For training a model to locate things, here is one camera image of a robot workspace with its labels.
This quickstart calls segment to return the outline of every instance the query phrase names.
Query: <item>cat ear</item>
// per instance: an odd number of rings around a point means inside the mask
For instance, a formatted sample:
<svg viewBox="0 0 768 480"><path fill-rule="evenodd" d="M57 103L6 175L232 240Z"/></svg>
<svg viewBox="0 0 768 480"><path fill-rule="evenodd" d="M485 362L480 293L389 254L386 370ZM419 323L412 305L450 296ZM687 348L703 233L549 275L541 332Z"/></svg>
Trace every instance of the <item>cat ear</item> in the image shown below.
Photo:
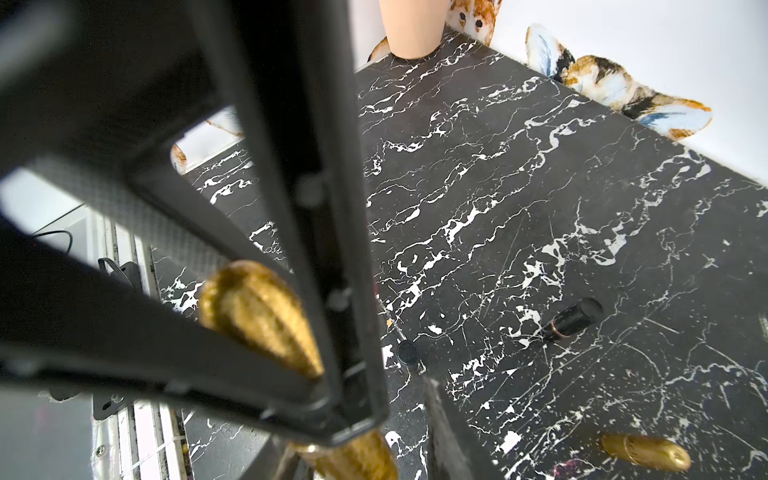
<svg viewBox="0 0 768 480"><path fill-rule="evenodd" d="M371 50L371 54L368 55L368 61L379 61L390 53L392 53L392 49L389 47L389 40L387 37L384 37L384 39Z"/></svg>
<svg viewBox="0 0 768 480"><path fill-rule="evenodd" d="M695 134L712 121L712 109L697 101L657 94L637 121L672 140Z"/></svg>
<svg viewBox="0 0 768 480"><path fill-rule="evenodd" d="M563 73L574 63L574 56L544 26L534 23L525 34L528 67L562 81Z"/></svg>

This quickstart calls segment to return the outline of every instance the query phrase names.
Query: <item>peach vase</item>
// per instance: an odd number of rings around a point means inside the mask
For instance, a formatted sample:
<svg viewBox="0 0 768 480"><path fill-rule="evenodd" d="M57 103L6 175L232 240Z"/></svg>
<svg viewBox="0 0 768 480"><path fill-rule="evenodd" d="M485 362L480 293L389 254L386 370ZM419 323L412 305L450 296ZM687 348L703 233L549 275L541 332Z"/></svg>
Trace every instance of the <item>peach vase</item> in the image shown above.
<svg viewBox="0 0 768 480"><path fill-rule="evenodd" d="M449 0L379 0L392 53L412 60L440 45Z"/></svg>

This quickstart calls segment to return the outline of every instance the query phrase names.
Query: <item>cat figurine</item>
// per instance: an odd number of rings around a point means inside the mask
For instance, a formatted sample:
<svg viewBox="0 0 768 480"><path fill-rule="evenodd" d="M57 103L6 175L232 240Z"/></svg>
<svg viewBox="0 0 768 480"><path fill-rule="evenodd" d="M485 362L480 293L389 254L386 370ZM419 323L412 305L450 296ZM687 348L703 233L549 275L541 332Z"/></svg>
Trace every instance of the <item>cat figurine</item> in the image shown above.
<svg viewBox="0 0 768 480"><path fill-rule="evenodd" d="M575 59L539 24L528 27L525 50L529 68L672 140L689 137L712 121L711 108L657 92L611 60L595 55Z"/></svg>

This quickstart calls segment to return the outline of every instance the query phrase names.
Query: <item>cat cutout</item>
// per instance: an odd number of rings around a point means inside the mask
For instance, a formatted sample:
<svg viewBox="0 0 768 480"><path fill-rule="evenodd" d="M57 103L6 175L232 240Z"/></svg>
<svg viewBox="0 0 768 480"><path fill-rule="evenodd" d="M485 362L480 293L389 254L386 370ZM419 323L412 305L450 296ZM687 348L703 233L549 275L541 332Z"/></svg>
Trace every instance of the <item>cat cutout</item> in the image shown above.
<svg viewBox="0 0 768 480"><path fill-rule="evenodd" d="M234 107L225 107L217 114L205 120L205 124L226 131L228 134L234 135L235 137L245 137L245 132L243 132L243 128L240 126L240 119L237 117L237 112L235 112ZM189 170L187 154L184 153L178 144L173 144L170 148L170 162L180 174L185 174Z"/></svg>
<svg viewBox="0 0 768 480"><path fill-rule="evenodd" d="M594 55L574 59L546 28L528 27L528 67L610 107L672 140L695 134L712 121L712 109L635 81L624 67Z"/></svg>
<svg viewBox="0 0 768 480"><path fill-rule="evenodd" d="M387 37L384 37L384 39L373 48L371 54L368 55L368 61L379 61L390 53L392 53L392 49L389 48L389 40L387 40Z"/></svg>
<svg viewBox="0 0 768 480"><path fill-rule="evenodd" d="M502 0L453 0L445 23L488 47L501 6Z"/></svg>

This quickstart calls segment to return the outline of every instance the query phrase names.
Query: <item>black cable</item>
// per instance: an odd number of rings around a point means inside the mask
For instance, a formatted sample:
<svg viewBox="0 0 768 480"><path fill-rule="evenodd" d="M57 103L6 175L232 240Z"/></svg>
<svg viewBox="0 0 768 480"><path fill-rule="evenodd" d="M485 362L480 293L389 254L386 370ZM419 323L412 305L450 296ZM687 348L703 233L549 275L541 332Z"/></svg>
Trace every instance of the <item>black cable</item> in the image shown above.
<svg viewBox="0 0 768 480"><path fill-rule="evenodd" d="M123 269L121 269L120 266L114 262L114 260L107 257L98 259L99 270L101 270L102 273L106 273L107 275L110 275L111 273L107 271L107 266L109 266L109 268L111 268L112 271L118 277L120 277L120 280L122 280L123 282L128 282L128 285L133 285L133 283L131 283L131 279L128 278L128 275L125 274Z"/></svg>
<svg viewBox="0 0 768 480"><path fill-rule="evenodd" d="M69 250L72 250L72 242L74 241L74 238L72 237L72 233L66 230L51 230L50 232L37 233L35 235L32 235L32 238L42 237L43 235L52 235L53 233L66 233L67 235L69 235L69 246L67 247L67 251L65 252L65 255L69 255Z"/></svg>

